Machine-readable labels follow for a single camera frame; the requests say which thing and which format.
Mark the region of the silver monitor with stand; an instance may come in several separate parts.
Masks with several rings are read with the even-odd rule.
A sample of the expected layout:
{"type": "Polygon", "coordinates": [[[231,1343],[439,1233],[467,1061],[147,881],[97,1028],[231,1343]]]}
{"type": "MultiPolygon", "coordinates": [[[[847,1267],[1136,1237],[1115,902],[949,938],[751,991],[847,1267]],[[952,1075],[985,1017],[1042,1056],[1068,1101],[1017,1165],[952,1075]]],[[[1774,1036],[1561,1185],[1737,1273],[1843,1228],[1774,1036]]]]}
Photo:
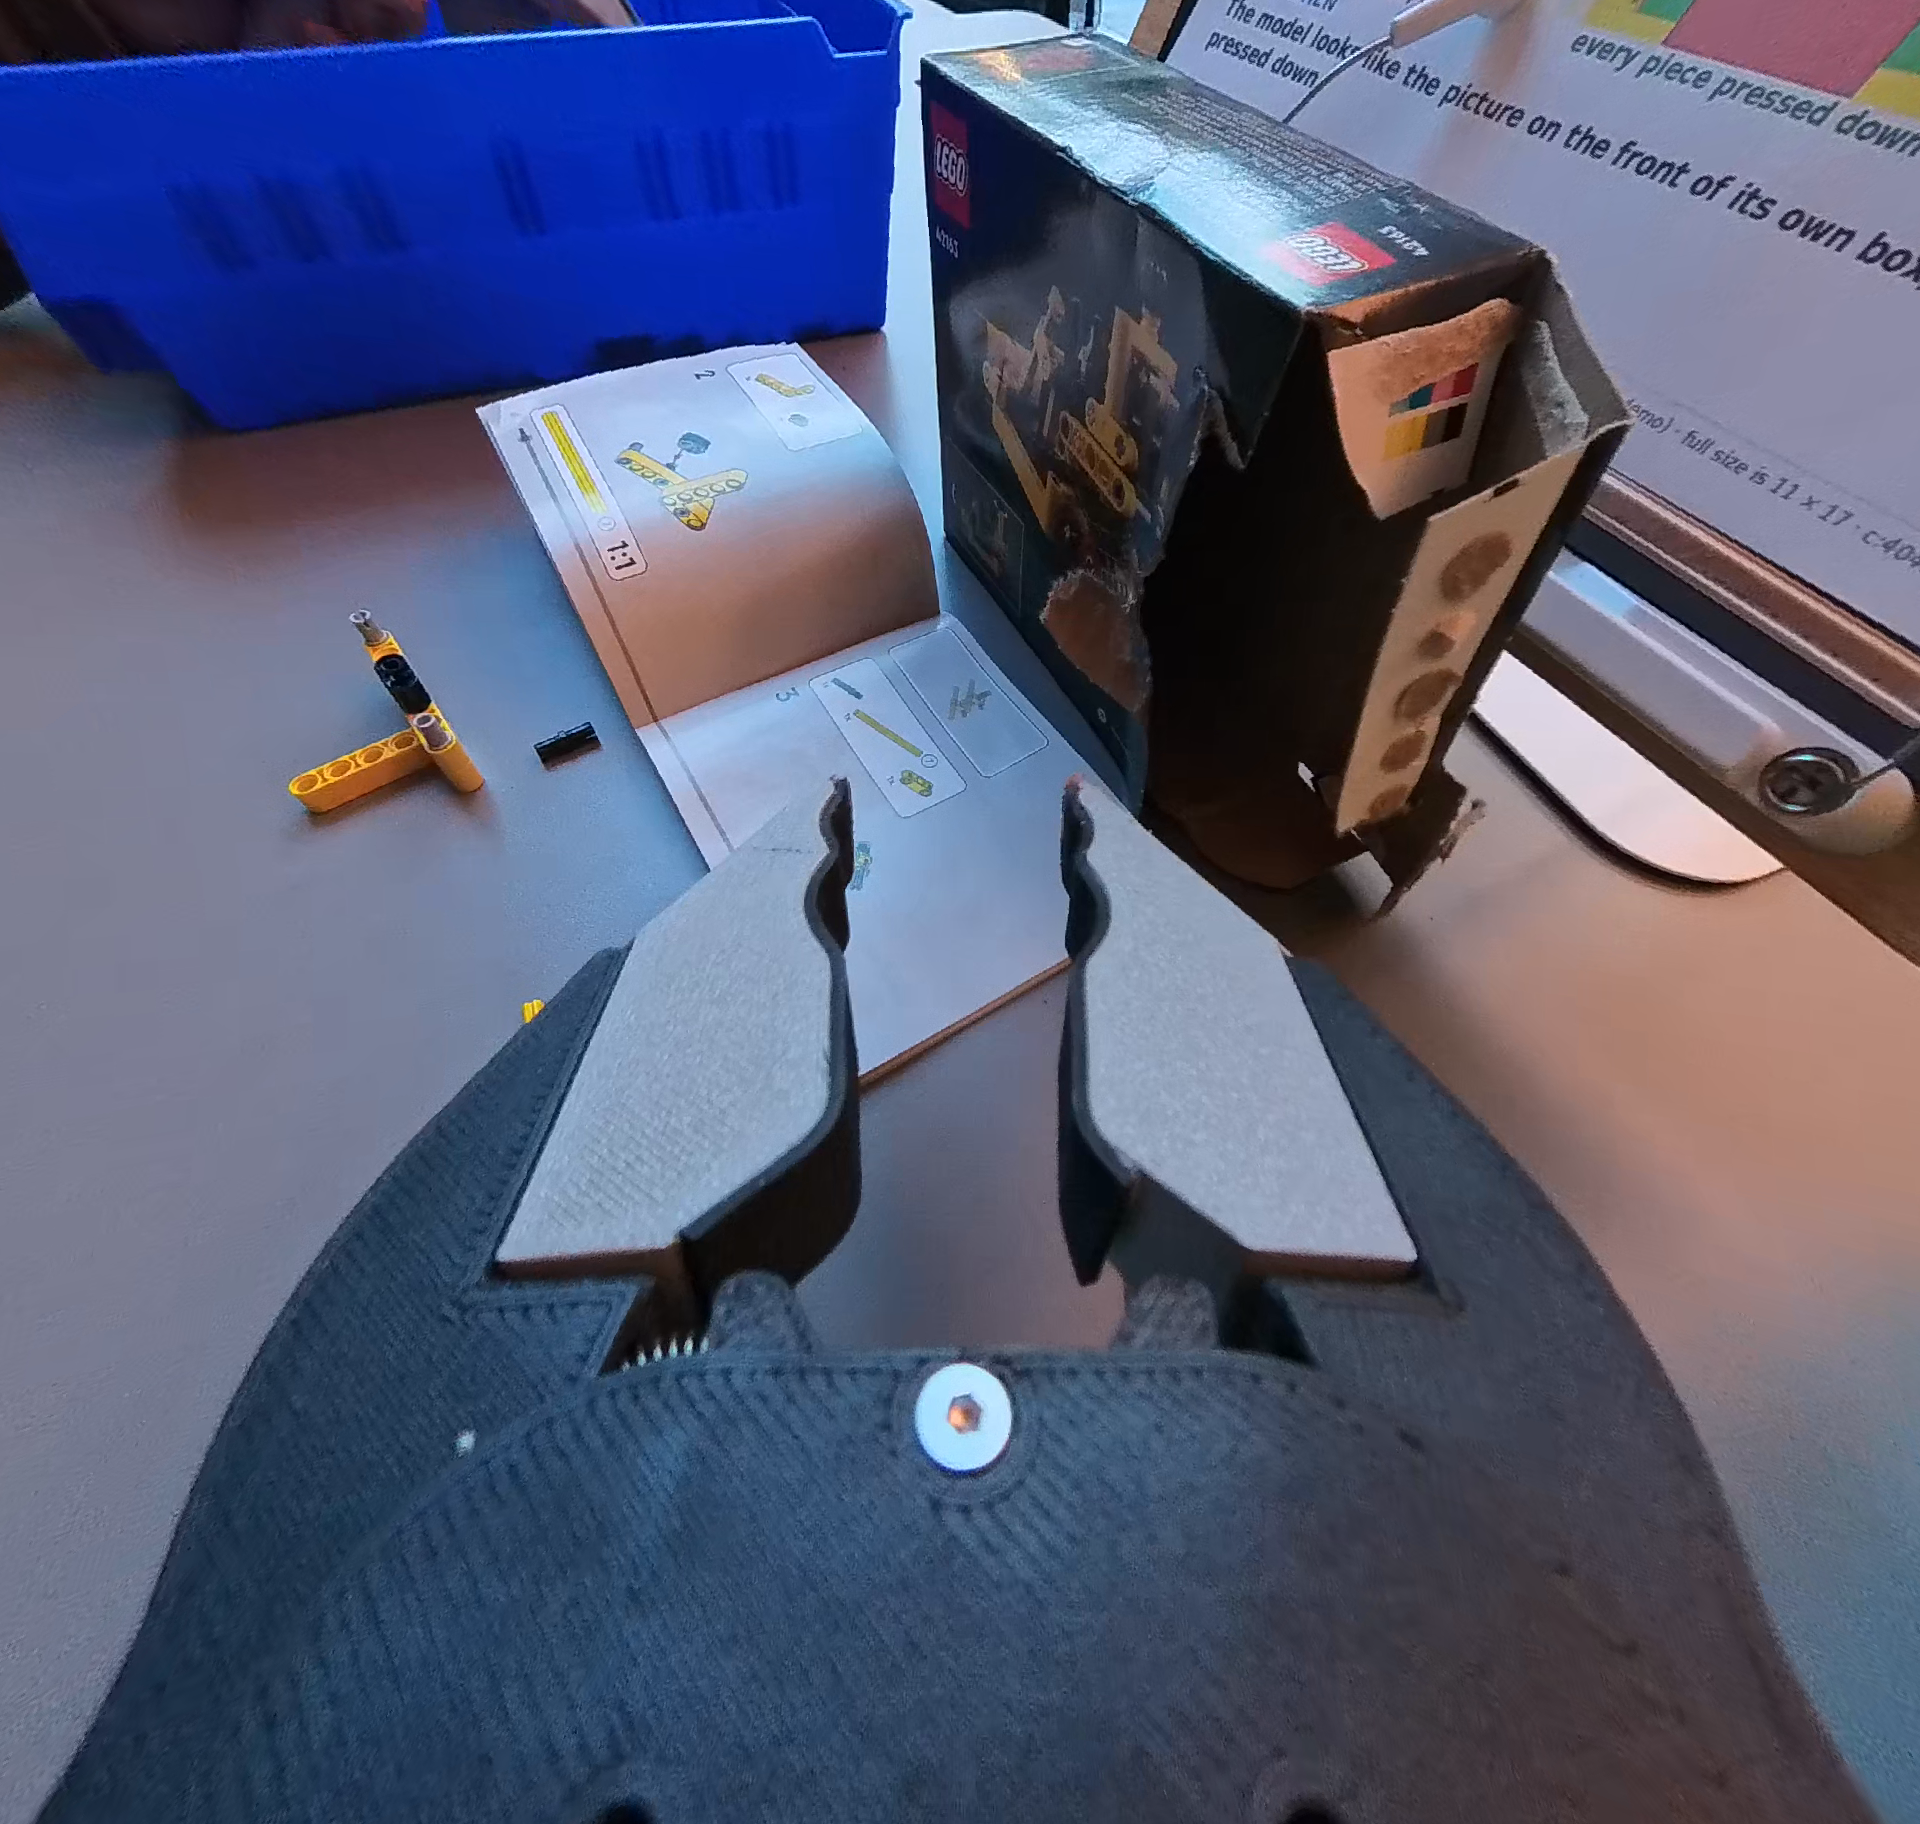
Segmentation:
{"type": "Polygon", "coordinates": [[[1588,838],[1698,890],[1893,851],[1797,841],[1757,804],[1772,756],[1892,759],[1915,793],[1915,651],[1616,473],[1475,715],[1588,838]]]}

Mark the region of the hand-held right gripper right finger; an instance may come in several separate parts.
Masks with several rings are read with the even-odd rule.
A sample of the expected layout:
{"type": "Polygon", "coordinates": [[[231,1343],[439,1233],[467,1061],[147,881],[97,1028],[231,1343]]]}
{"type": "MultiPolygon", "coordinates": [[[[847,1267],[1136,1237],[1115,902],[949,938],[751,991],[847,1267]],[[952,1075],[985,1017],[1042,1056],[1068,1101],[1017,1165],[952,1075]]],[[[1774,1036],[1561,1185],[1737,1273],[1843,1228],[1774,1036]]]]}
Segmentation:
{"type": "Polygon", "coordinates": [[[1080,1283],[1404,1281],[1418,1246],[1283,948],[1097,779],[1062,806],[1059,1218],[1080,1283]]]}

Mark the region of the printed instruction sheet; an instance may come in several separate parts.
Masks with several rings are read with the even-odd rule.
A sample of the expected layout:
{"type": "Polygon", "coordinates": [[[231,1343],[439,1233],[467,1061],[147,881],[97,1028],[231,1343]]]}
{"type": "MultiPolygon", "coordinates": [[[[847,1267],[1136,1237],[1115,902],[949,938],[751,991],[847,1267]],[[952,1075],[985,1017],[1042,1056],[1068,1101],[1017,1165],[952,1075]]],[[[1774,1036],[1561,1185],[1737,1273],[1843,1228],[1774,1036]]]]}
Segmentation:
{"type": "MultiPolygon", "coordinates": [[[[1281,115],[1425,1],[1149,0],[1133,36],[1281,115]]],[[[1917,0],[1524,0],[1300,123],[1546,248],[1622,473],[1915,639],[1917,0]]]]}

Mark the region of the blue plastic bin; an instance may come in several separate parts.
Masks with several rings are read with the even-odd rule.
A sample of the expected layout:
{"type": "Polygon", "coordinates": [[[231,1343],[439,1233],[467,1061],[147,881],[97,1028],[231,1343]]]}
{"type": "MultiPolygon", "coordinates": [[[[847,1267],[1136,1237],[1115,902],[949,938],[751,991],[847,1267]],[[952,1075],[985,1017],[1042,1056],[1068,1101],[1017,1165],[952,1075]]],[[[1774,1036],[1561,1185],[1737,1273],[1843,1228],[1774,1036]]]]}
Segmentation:
{"type": "Polygon", "coordinates": [[[876,330],[897,0],[7,63],[3,237],[104,371],[265,428],[876,330]]]}

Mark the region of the yellow lego beam assembly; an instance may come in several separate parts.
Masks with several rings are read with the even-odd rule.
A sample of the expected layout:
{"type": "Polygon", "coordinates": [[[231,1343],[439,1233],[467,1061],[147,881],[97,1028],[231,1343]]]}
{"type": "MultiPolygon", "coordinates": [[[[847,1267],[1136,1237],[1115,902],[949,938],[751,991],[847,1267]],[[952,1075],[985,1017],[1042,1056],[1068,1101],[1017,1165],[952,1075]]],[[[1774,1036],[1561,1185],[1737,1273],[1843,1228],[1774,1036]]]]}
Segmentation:
{"type": "Polygon", "coordinates": [[[348,622],[362,638],[373,673],[399,712],[404,727],[367,746],[328,759],[287,782],[289,796],[310,813],[354,804],[414,773],[433,769],[454,789],[483,787],[467,747],[419,679],[395,636],[371,612],[355,609],[348,622]]]}

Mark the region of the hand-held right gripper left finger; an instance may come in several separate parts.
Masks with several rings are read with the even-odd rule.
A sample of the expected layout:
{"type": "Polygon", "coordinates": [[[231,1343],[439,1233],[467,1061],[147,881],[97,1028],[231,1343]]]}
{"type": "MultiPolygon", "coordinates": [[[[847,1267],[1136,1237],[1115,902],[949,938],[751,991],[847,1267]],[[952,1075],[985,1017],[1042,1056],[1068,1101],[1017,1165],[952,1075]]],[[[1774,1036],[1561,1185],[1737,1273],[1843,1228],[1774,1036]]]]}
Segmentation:
{"type": "Polygon", "coordinates": [[[493,1252],[509,1277],[645,1275],[706,1308],[788,1283],[859,1201],[845,968],[851,792],[814,783],[633,938],[493,1252]]]}

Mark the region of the lego instruction booklet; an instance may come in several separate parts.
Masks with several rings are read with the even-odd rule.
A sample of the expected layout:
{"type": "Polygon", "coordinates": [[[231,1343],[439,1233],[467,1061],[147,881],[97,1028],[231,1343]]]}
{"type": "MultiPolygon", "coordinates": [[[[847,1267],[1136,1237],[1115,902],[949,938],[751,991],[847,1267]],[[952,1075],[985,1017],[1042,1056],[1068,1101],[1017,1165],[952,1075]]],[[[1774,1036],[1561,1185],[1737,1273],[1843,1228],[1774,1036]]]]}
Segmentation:
{"type": "Polygon", "coordinates": [[[1085,756],[944,608],[900,462],[809,354],[672,356],[475,415],[706,865],[847,782],[864,1082],[1062,969],[1085,756]]]}

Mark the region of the black lego box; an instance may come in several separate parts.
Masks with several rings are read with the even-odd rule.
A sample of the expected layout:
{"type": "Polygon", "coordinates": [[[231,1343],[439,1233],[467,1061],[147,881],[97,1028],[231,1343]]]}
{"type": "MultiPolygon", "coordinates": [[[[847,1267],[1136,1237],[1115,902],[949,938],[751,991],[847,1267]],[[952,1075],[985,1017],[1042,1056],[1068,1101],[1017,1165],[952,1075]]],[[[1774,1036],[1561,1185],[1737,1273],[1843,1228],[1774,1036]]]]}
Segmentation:
{"type": "Polygon", "coordinates": [[[1129,804],[1404,897],[1628,423],[1551,258],[1100,36],[919,85],[948,544],[1129,804]]]}

